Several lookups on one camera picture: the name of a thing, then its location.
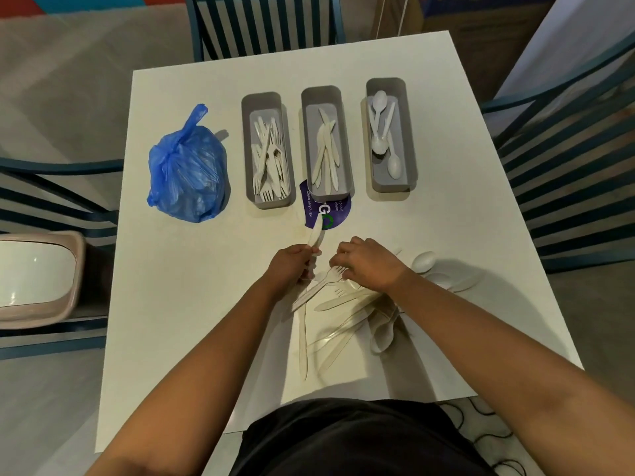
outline black shirt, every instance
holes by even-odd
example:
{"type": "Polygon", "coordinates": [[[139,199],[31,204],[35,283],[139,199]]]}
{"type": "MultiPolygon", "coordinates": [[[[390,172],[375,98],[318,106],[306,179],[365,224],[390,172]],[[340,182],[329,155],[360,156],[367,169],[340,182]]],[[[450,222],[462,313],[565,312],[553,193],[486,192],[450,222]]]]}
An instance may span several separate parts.
{"type": "Polygon", "coordinates": [[[460,475],[495,472],[436,404],[314,399],[259,419],[231,476],[460,475]]]}

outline cutlery tray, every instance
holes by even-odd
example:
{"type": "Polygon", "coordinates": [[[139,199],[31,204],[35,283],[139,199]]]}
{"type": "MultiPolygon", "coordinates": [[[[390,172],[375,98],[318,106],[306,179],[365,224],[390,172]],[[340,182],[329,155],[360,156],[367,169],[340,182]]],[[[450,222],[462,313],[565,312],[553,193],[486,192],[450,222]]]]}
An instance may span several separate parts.
{"type": "Polygon", "coordinates": [[[342,200],[353,191],[353,171],[351,170],[351,157],[349,153],[349,142],[346,136],[346,120],[344,118],[344,105],[342,104],[342,93],[334,86],[311,87],[302,92],[302,118],[304,121],[304,146],[307,166],[307,184],[309,191],[316,202],[330,202],[332,200],[342,200]],[[340,154],[340,166],[336,167],[335,173],[338,179],[338,190],[332,187],[331,193],[326,194],[324,188],[324,164],[326,156],[322,161],[322,180],[319,187],[311,183],[313,167],[318,161],[318,130],[322,125],[322,117],[319,108],[324,110],[330,121],[335,120],[335,127],[331,134],[333,143],[337,145],[340,154]]]}
{"type": "Polygon", "coordinates": [[[408,96],[406,94],[406,84],[401,79],[370,79],[366,83],[366,109],[368,111],[368,149],[370,156],[371,184],[377,192],[403,192],[414,188],[417,182],[417,166],[415,159],[415,147],[412,139],[412,125],[410,121],[410,111],[408,108],[408,96]],[[371,148],[371,138],[373,129],[370,124],[370,117],[375,116],[372,108],[373,96],[377,91],[383,90],[388,95],[388,105],[379,117],[379,131],[382,134],[384,123],[388,118],[390,107],[396,102],[393,121],[391,122],[391,132],[396,156],[401,160],[401,177],[394,179],[388,173],[388,158],[390,151],[385,155],[377,155],[371,148]]]}
{"type": "Polygon", "coordinates": [[[282,99],[276,92],[254,93],[242,99],[242,138],[244,146],[244,176],[247,198],[259,209],[274,209],[290,205],[294,199],[295,182],[293,180],[293,164],[291,162],[291,147],[288,137],[288,124],[282,110],[282,99]],[[257,167],[251,154],[251,144],[260,146],[260,138],[256,132],[255,123],[258,117],[269,124],[274,118],[278,129],[282,132],[283,149],[286,155],[286,165],[288,167],[289,193],[282,199],[265,201],[260,194],[253,192],[253,176],[257,167]]]}

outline person's right arm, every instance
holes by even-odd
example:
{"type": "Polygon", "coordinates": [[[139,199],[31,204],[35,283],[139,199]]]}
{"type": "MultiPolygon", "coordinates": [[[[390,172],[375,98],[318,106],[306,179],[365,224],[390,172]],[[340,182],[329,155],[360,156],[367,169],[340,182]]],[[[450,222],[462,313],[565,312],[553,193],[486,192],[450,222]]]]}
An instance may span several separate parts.
{"type": "Polygon", "coordinates": [[[342,242],[335,265],[400,305],[546,474],[635,475],[635,409],[583,370],[412,272],[372,239],[342,242]]]}

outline person's left arm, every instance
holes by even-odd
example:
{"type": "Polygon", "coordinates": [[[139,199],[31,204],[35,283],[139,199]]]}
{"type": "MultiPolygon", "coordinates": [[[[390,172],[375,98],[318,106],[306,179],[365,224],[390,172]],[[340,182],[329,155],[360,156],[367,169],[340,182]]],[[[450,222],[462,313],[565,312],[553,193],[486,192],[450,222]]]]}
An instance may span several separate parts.
{"type": "Polygon", "coordinates": [[[201,474],[274,305],[301,278],[316,251],[306,245],[278,251],[265,274],[148,394],[86,476],[201,474]]]}

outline hand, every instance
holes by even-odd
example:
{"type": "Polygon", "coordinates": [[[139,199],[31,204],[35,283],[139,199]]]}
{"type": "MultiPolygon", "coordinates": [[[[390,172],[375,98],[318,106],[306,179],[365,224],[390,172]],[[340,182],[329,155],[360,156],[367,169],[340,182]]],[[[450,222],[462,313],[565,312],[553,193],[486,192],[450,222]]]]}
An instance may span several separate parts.
{"type": "Polygon", "coordinates": [[[317,247],[306,244],[297,244],[275,253],[269,264],[269,268],[260,278],[275,297],[280,300],[300,279],[313,277],[309,271],[309,262],[313,254],[318,252],[317,247]]]}
{"type": "Polygon", "coordinates": [[[391,286],[409,271],[393,253],[373,239],[353,237],[341,242],[337,254],[329,261],[331,267],[347,267],[342,277],[351,279],[365,288],[387,293],[391,286]]]}

